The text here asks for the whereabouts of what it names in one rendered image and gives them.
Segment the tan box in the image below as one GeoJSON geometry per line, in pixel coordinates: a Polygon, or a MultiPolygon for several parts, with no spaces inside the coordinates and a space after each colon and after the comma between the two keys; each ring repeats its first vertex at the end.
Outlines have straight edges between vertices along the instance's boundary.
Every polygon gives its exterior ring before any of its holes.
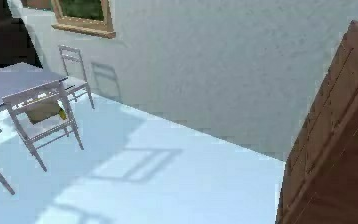
{"type": "Polygon", "coordinates": [[[27,110],[26,115],[32,124],[39,123],[56,115],[62,120],[67,118],[64,109],[57,102],[41,103],[33,109],[27,110]]]}

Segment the grey table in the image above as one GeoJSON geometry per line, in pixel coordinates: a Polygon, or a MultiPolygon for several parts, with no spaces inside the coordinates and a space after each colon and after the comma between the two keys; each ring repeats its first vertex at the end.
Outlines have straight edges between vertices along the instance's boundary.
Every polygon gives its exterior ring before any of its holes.
{"type": "Polygon", "coordinates": [[[3,97],[55,80],[66,77],[24,62],[0,68],[0,112],[4,110],[3,97]]]}

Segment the wooden framed window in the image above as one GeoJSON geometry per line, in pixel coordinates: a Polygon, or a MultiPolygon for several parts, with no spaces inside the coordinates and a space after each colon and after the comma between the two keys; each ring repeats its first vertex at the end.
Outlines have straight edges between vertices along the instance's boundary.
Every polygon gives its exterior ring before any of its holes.
{"type": "Polygon", "coordinates": [[[59,30],[112,39],[110,0],[51,0],[59,30]]]}

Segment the brown wooden cupboard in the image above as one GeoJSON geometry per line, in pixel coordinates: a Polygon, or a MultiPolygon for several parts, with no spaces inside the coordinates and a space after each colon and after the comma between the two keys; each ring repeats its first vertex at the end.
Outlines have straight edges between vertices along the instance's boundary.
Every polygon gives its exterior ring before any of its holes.
{"type": "Polygon", "coordinates": [[[353,20],[285,164],[274,224],[358,224],[358,21],[353,20]]]}

